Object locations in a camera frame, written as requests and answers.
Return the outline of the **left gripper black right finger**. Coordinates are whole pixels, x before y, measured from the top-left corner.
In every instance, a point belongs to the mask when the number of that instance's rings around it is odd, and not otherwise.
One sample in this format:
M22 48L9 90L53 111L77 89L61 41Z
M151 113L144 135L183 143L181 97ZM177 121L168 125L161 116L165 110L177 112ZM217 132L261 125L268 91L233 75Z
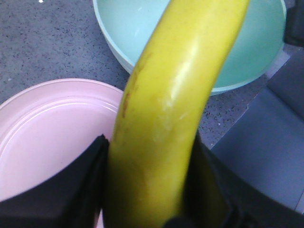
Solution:
M303 215L241 180L196 135L184 192L185 211L166 228L302 228Z

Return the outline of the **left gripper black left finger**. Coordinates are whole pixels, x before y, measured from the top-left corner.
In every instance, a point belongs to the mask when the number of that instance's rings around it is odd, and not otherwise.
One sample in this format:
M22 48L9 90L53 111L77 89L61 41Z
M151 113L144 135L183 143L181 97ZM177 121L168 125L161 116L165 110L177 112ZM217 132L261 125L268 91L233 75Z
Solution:
M34 188L0 203L2 228L94 228L105 186L104 135L71 164Z

